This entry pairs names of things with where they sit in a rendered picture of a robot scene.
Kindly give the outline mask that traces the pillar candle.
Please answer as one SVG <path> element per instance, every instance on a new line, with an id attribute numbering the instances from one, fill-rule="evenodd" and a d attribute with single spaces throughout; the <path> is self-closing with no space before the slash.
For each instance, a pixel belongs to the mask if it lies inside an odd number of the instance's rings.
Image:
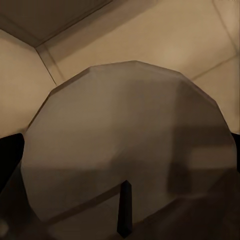
<path id="1" fill-rule="evenodd" d="M 29 123 L 21 174 L 57 240 L 204 240 L 237 190 L 237 145 L 218 103 L 180 71 L 92 65 Z"/>

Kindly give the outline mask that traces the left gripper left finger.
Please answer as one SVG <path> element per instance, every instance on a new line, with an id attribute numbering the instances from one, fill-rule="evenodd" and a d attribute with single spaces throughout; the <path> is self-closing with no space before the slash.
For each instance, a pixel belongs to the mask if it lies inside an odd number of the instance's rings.
<path id="1" fill-rule="evenodd" d="M 23 158 L 24 145 L 22 133 L 0 138 L 0 193 Z"/>

